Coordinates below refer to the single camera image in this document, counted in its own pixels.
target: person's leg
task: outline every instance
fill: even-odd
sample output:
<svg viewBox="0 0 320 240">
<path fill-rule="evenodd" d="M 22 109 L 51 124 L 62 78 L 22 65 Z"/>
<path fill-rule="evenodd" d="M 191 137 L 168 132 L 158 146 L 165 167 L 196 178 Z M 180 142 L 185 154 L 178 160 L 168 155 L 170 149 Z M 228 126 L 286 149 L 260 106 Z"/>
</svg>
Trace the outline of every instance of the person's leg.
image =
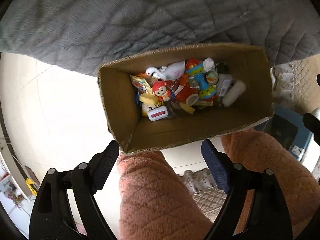
<svg viewBox="0 0 320 240">
<path fill-rule="evenodd" d="M 202 240 L 212 223 L 160 151 L 121 155 L 120 238 Z"/>
<path fill-rule="evenodd" d="M 250 171 L 273 170 L 287 202 L 293 235 L 300 234 L 320 205 L 320 187 L 312 174 L 266 133 L 254 129 L 236 132 L 223 136 L 222 144 L 233 163 L 242 163 Z M 238 230 L 245 225 L 252 196 L 252 192 L 247 196 L 246 215 Z"/>
</svg>

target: screw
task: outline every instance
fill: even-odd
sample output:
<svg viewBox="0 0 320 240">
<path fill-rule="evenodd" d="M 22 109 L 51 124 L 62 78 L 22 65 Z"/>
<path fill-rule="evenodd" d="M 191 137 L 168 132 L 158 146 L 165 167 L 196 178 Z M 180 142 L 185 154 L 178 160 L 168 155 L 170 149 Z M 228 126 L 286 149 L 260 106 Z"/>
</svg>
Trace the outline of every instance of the screw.
<svg viewBox="0 0 320 240">
<path fill-rule="evenodd" d="M 81 169 L 81 170 L 84 170 L 86 167 L 87 167 L 86 163 L 80 163 L 79 166 L 78 166 L 78 168 Z"/>
<path fill-rule="evenodd" d="M 48 170 L 48 174 L 51 175 L 51 174 L 54 174 L 56 170 L 54 168 L 51 168 Z"/>
<path fill-rule="evenodd" d="M 243 166 L 240 163 L 235 163 L 233 166 L 236 170 L 242 170 L 243 168 Z"/>
<path fill-rule="evenodd" d="M 272 171 L 272 170 L 270 170 L 270 169 L 266 169 L 266 174 L 268 174 L 268 175 L 272 175 L 272 174 L 273 174 L 273 171 Z"/>
</svg>

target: gray quilt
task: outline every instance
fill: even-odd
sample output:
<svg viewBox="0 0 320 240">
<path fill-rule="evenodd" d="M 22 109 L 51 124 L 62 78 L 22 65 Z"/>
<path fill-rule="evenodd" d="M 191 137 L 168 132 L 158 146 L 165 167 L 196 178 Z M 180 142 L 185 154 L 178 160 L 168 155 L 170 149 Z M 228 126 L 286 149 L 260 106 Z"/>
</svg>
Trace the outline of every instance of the gray quilt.
<svg viewBox="0 0 320 240">
<path fill-rule="evenodd" d="M 319 32 L 309 0 L 14 0 L 0 51 L 96 75 L 141 51 L 234 41 L 264 46 L 273 66 L 319 53 Z"/>
</svg>

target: white swan toy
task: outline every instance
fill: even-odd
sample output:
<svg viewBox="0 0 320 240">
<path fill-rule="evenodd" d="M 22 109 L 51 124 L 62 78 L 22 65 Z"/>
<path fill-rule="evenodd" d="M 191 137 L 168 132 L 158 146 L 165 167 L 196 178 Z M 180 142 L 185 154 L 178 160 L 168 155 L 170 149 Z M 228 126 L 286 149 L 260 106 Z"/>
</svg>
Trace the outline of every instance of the white swan toy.
<svg viewBox="0 0 320 240">
<path fill-rule="evenodd" d="M 154 72 L 156 72 L 162 80 L 176 80 L 180 78 L 186 68 L 186 61 L 180 61 L 176 63 L 172 63 L 169 65 L 164 71 L 160 71 L 155 67 L 149 67 L 146 69 L 146 75 L 151 76 Z"/>
</svg>

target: cardboard box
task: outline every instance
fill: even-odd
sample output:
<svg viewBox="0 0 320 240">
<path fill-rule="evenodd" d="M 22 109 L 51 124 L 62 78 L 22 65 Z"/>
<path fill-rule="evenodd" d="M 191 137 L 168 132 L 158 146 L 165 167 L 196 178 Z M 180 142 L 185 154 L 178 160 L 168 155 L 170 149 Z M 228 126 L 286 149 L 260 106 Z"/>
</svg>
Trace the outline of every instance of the cardboard box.
<svg viewBox="0 0 320 240">
<path fill-rule="evenodd" d="M 225 62 L 247 91 L 230 107 L 206 107 L 193 115 L 155 122 L 141 116 L 129 74 L 189 58 Z M 271 78 L 264 49 L 235 43 L 196 44 L 148 51 L 102 64 L 100 94 L 111 133 L 124 153 L 156 150 L 243 129 L 273 115 Z"/>
</svg>

